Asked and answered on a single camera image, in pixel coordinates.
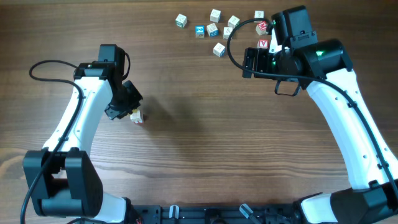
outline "black mounting bracket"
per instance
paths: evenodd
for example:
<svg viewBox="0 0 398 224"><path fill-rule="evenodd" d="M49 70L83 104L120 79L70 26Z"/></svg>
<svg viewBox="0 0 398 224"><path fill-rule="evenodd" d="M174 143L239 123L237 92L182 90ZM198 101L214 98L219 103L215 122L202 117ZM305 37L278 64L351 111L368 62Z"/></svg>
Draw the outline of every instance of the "black mounting bracket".
<svg viewBox="0 0 398 224"><path fill-rule="evenodd" d="M28 151L23 160L26 181L30 187L51 152ZM54 178L61 169L67 179ZM40 177L32 193L36 214L53 217L95 217L101 209L103 186L85 151L72 148L56 152L49 168Z"/></svg>
<svg viewBox="0 0 398 224"><path fill-rule="evenodd" d="M170 218L171 207L134 206L145 224L253 224L239 207L179 207ZM253 215L262 224L296 224L292 204L272 204L251 207Z"/></svg>
<svg viewBox="0 0 398 224"><path fill-rule="evenodd" d="M293 94L279 93L278 91L279 91L279 86L280 86L280 83L281 83L281 82L282 82L281 80L278 80L278 81L276 82L275 90L274 90L274 92L275 92L276 95L278 95L278 96L297 96L297 94L300 93L301 85L300 85L299 83L297 84L297 87L296 87L296 89L294 90L294 93L293 93Z"/></svg>
<svg viewBox="0 0 398 224"><path fill-rule="evenodd" d="M268 53L268 49L249 47L244 51L243 66L249 70L265 73L276 73L277 67L273 63L273 57ZM243 71L243 78L251 78L252 73Z"/></svg>
<svg viewBox="0 0 398 224"><path fill-rule="evenodd" d="M116 44L101 44L98 61L81 63L74 78L98 77L108 80L112 89L112 100L105 109L109 119L123 118L140 106L142 96L130 80L123 81L125 52Z"/></svg>

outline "wood grain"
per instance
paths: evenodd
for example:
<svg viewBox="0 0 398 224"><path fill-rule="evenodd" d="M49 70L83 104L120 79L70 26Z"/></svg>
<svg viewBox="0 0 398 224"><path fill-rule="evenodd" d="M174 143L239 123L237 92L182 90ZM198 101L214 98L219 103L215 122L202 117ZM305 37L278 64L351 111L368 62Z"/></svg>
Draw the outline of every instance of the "wood grain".
<svg viewBox="0 0 398 224"><path fill-rule="evenodd" d="M118 44L132 60L128 79L144 96L142 125L102 117L91 159L106 191L136 205L238 205L291 202L349 187L343 158L306 92L273 94L275 82L247 80L212 48L222 36L196 39L195 25L222 11L266 16L293 1L147 1L109 4L0 6L0 223L17 223L27 191L22 156L40 149L69 101L68 85L35 82L29 67L45 59L96 60L100 44ZM319 39L344 43L361 93L389 147L398 153L398 43L395 1L305 1ZM174 19L188 17L180 29ZM232 53L259 36L251 24L237 33ZM64 65L43 65L41 77L72 79ZM282 91L293 91L284 85ZM396 217L383 223L397 223ZM65 223L38 217L27 223Z"/></svg>

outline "small wooden block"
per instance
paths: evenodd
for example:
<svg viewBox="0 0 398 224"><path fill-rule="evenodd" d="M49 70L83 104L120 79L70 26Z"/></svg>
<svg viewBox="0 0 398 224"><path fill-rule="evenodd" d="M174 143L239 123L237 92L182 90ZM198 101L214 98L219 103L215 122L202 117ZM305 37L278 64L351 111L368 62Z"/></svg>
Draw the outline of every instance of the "small wooden block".
<svg viewBox="0 0 398 224"><path fill-rule="evenodd" d="M132 111L132 114L130 115L130 119L132 122L136 124L141 124L144 122L144 115L141 113L139 109L135 109Z"/></svg>
<svg viewBox="0 0 398 224"><path fill-rule="evenodd" d="M183 14L179 14L175 19L175 23L177 26L184 28L185 25L187 24L187 17L184 16Z"/></svg>
<svg viewBox="0 0 398 224"><path fill-rule="evenodd" d="M256 31L259 35L263 35L267 33L267 23L266 22L260 22L256 26Z"/></svg>
<svg viewBox="0 0 398 224"><path fill-rule="evenodd" d="M236 16L231 16L231 18L228 21L228 26L235 28L237 25L239 25L240 19L238 19Z"/></svg>
<svg viewBox="0 0 398 224"><path fill-rule="evenodd" d="M257 43L257 48L268 49L268 40L259 39L259 42Z"/></svg>
<svg viewBox="0 0 398 224"><path fill-rule="evenodd" d="M229 35L232 33L232 27L224 27L223 39L228 39Z"/></svg>
<svg viewBox="0 0 398 224"><path fill-rule="evenodd" d="M221 18L221 11L217 9L213 9L210 14L211 22L219 22Z"/></svg>
<svg viewBox="0 0 398 224"><path fill-rule="evenodd" d="M196 26L195 33L197 38L205 38L205 26Z"/></svg>
<svg viewBox="0 0 398 224"><path fill-rule="evenodd" d="M217 43L216 46L213 49L213 53L219 57L222 57L225 53L225 47L224 45Z"/></svg>
<svg viewBox="0 0 398 224"><path fill-rule="evenodd" d="M206 29L210 37L215 37L218 35L218 29L215 23L207 25Z"/></svg>
<svg viewBox="0 0 398 224"><path fill-rule="evenodd" d="M264 11L254 11L254 18L264 18Z"/></svg>

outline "black cable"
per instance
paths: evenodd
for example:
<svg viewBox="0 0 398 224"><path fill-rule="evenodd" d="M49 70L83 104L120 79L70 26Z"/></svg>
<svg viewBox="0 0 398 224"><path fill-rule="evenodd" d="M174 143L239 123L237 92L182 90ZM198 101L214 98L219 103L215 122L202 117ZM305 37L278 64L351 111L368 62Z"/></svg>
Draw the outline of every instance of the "black cable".
<svg viewBox="0 0 398 224"><path fill-rule="evenodd" d="M65 65L69 65L69 66L71 66L73 68L77 68L77 66L72 65L72 64L70 64L68 62L61 61L61 60L44 60L44 61L41 61L41 62L37 62L36 64L34 64L29 69L29 76L31 78L33 78L34 80L43 81L43 82L60 82L60 83L71 84L79 91L79 99L78 99L78 103L77 103L75 112L73 112L73 115L70 118L68 126L65 128L65 131L63 132L58 144L55 146L54 150L51 152L51 154L49 155L47 160L44 162L40 172L36 175L35 179L32 182L32 185L30 186L29 190L26 193L25 200L24 200L24 203L22 204L22 208L21 208L21 217L20 217L21 224L25 224L25 215L26 215L27 204L29 203L29 198L30 198L30 196L32 196L32 192L35 189L35 187L37 185L37 182L39 181L39 179L43 175L43 173L47 170L47 167L51 163L51 160L53 159L55 153L61 148L63 142L65 141L66 137L68 136L69 131L72 128L72 125L73 125L73 123L76 120L76 117L77 117L77 115L79 113L79 110L81 108L81 104L83 102L83 91L81 90L81 88L76 83L71 82L69 80L54 79L54 78L38 78L38 77L33 76L33 74L32 74L33 69L35 67L39 66L39 65L44 64L44 63L62 63L62 64L65 64Z"/></svg>
<svg viewBox="0 0 398 224"><path fill-rule="evenodd" d="M127 57L127 61L129 61L129 66L128 66L128 68L127 68L126 74L124 74L124 75L122 76L122 81L125 80L125 79L129 76L129 73L130 73L130 56L129 56L129 54L127 54L127 53L124 53L124 54L125 54L126 57Z"/></svg>
<svg viewBox="0 0 398 224"><path fill-rule="evenodd" d="M264 73L264 72L253 71L253 70L247 69L247 68L245 68L244 66L240 65L240 64L239 64L238 62L236 62L235 59L232 57L230 45L231 45L231 40L232 40L232 37L233 37L234 33L235 33L239 28L241 28L242 26L244 26L244 25L246 25L246 24L248 24L248 23L250 23L250 22L254 22L254 21L263 21L263 20L266 20L266 22L267 22L268 24L270 24L270 22L269 22L267 19L265 19L265 18L261 18L261 19L249 19L249 20L246 20L246 21L242 22L241 24L239 24L238 26L236 26L236 27L232 30L231 34L230 34L229 37L228 37L228 41L227 41L227 43L226 43L226 51L227 51L227 53L228 53L229 59L231 59L232 63L233 63L235 66L237 66L238 68L240 68L241 70L243 70L243 71L245 71L245 72L249 72L249 73L256 74L256 77L257 77L257 78L275 77L275 78L296 78L296 79L298 79L298 80L311 80L311 81L320 82L320 83L323 83L323 84L325 84L325 85L327 85L327 86L330 86L330 87L332 87L332 89L334 89L334 90L336 90L338 93L342 94L342 95L347 99L348 103L354 108L354 110L355 110L355 112L357 113L359 119L360 119L361 122L363 123L363 126L365 127L366 131L368 132L369 138L371 139L371 141L372 141L372 143L373 143L373 146L374 146L374 149L376 150L377 156L378 156L379 159L380 159L381 166L382 166L384 172L386 173L387 178L389 179L389 182L390 182L390 184L391 184L391 186L392 186L392 189L393 189L393 191L394 191L394 195L396 196L396 200L397 200L397 202L398 202L398 188L397 188L397 185L396 185L396 183L394 182L394 178L392 177L392 174L391 174L391 172L390 172L390 170L389 170L388 163L387 163L386 160L384 159L384 156L383 156L383 154L382 154L382 152L381 152L380 146L379 146L379 144L377 143L376 137L374 136L374 134L373 134L373 132L372 132L372 129L371 129L371 127L369 126L368 122L366 121L366 118L365 118L364 115L362 114L361 110L357 107L355 101L354 101L345 91L343 91L341 88L339 88L339 87L336 86L335 84L333 84L333 83L331 83L331 82L328 82L328 81L326 81L326 80L319 79L319 78L304 77L304 76L300 76L300 75L279 75L279 74L271 74L271 73Z"/></svg>

